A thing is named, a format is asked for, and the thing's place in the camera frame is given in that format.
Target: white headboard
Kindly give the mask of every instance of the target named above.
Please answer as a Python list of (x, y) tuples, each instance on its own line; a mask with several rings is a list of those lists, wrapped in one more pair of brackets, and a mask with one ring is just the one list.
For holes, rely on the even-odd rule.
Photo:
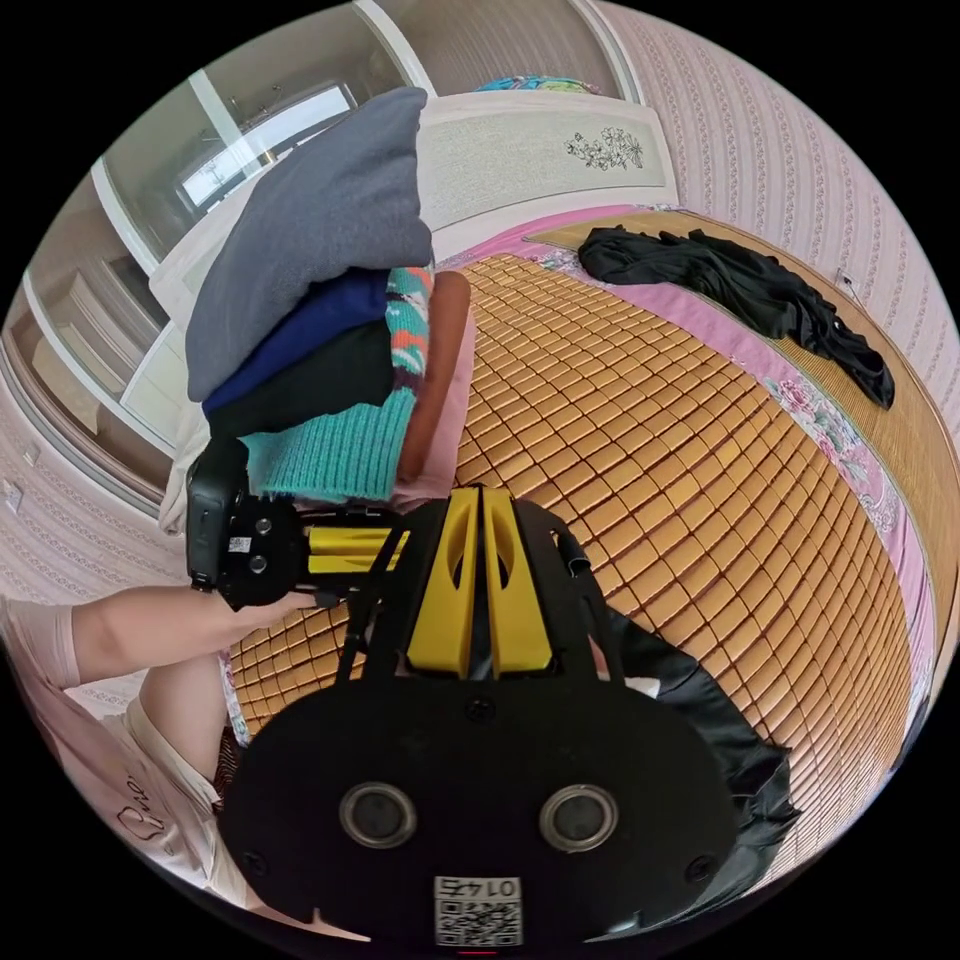
[[(537, 217), (678, 201), (656, 111), (608, 97), (533, 90), (437, 97), (424, 108), (417, 150), (422, 216), (438, 263)], [(181, 329), (259, 176), (204, 217), (150, 278)]]

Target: hand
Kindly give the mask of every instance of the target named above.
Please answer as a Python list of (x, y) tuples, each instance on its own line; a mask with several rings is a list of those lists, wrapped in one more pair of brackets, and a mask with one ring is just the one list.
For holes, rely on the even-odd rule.
[(311, 610), (317, 601), (310, 593), (288, 593), (282, 600), (266, 607), (244, 607), (236, 616), (243, 621), (248, 633), (254, 630), (267, 630), (280, 623), (284, 617), (298, 610)]

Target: screw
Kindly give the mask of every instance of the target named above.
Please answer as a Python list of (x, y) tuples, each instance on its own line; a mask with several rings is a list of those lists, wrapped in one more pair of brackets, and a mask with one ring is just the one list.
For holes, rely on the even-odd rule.
[(471, 697), (467, 701), (467, 719), (474, 723), (492, 723), (497, 715), (496, 704), (489, 697)]
[(265, 877), (267, 875), (267, 861), (259, 853), (247, 851), (243, 855), (243, 862), (255, 877)]
[(715, 857), (709, 854), (703, 857), (697, 857), (692, 861), (684, 871), (684, 878), (687, 883), (703, 883), (717, 872), (717, 861)]

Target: black cloth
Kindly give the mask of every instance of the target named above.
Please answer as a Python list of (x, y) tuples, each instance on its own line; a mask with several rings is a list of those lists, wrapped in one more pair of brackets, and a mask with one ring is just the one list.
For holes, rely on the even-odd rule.
[(354, 327), (209, 416), (213, 437), (279, 433), (358, 403), (383, 406), (393, 389), (385, 320)]
[(733, 853), (675, 923), (732, 902), (769, 870), (800, 817), (790, 803), (789, 751), (763, 740), (693, 657), (616, 611), (609, 615), (625, 675), (660, 681), (657, 701), (680, 713), (713, 749), (739, 817)]
[(848, 329), (808, 283), (776, 257), (694, 230), (659, 237), (622, 226), (590, 231), (578, 251), (587, 273), (603, 283), (673, 283), (726, 307), (751, 330), (833, 360), (874, 403), (893, 406), (894, 382), (883, 357)]

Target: woven mat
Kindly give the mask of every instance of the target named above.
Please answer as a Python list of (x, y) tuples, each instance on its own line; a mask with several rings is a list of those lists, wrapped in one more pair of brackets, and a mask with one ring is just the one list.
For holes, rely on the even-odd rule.
[[(767, 391), (678, 327), (516, 257), (465, 272), (478, 337), (459, 481), (571, 522), (610, 603), (793, 748), (805, 815), (789, 869), (860, 811), (900, 746), (907, 629), (875, 530)], [(345, 619), (296, 614), (234, 648), (252, 733), (332, 682)]]
[(880, 462), (899, 486), (917, 525), (927, 552), (937, 612), (937, 650), (946, 642), (956, 645), (956, 633), (948, 633), (954, 585), (960, 572), (960, 463), (937, 408), (893, 341), (854, 300), (825, 280), (802, 261), (744, 233), (692, 213), (650, 212), (606, 217), (570, 224), (558, 230), (535, 234), (529, 239), (576, 250), (593, 227), (623, 224), (635, 233), (656, 235), (661, 230), (687, 235), (702, 229), (715, 237), (733, 240), (752, 250), (775, 256), (802, 277), (827, 300), (851, 330), (863, 334), (883, 354), (897, 385), (893, 408), (884, 411), (869, 400), (835, 364), (807, 353), (791, 340), (777, 342), (790, 362), (804, 371), (831, 396), (873, 447)]

